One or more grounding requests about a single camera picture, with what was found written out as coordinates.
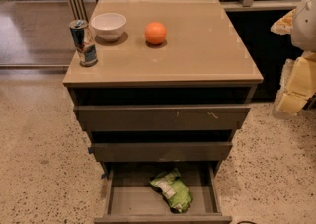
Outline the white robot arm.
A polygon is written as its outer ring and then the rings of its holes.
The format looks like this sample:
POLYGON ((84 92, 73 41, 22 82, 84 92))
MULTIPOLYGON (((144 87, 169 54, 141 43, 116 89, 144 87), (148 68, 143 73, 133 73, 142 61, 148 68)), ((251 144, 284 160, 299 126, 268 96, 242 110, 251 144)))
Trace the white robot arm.
POLYGON ((273 23, 271 31, 290 35, 292 45, 303 51, 297 59, 285 61, 274 102, 273 115, 289 119, 316 94, 316 0, 301 0, 273 23))

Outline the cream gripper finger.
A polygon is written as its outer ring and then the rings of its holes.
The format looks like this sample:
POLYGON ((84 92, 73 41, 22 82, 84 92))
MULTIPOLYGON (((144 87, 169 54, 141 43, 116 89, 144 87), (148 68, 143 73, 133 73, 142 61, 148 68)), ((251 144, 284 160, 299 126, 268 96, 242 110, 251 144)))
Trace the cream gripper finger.
POLYGON ((304 51, 295 60, 287 59, 280 77, 276 110, 298 114, 316 94, 316 53, 304 51))
POLYGON ((274 22, 271 26, 271 31, 278 35, 287 35, 291 33, 292 19, 295 10, 291 10, 283 17, 274 22))

